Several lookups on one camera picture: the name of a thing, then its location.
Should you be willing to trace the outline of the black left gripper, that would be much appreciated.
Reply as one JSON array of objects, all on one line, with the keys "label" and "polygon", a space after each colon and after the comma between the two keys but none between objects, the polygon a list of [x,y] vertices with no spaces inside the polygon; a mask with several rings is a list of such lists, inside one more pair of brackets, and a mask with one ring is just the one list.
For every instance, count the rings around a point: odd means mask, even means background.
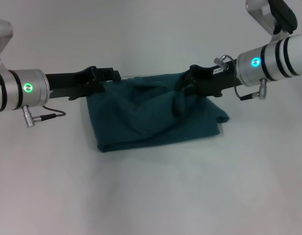
[{"label": "black left gripper", "polygon": [[121,81],[118,70],[95,66],[72,73],[51,73],[46,77],[50,85],[50,98],[67,97],[69,101],[102,92],[102,82]]}]

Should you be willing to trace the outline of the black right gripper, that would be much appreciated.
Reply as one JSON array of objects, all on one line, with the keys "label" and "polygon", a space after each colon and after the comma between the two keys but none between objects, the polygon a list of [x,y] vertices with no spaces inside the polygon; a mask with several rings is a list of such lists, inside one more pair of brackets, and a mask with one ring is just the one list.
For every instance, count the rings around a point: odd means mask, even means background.
[{"label": "black right gripper", "polygon": [[236,77],[236,62],[227,62],[228,69],[214,74],[214,70],[219,66],[210,68],[191,65],[190,69],[179,76],[175,83],[174,90],[180,92],[184,90],[186,96],[198,95],[201,97],[221,97],[222,90],[241,86],[242,83]]}]

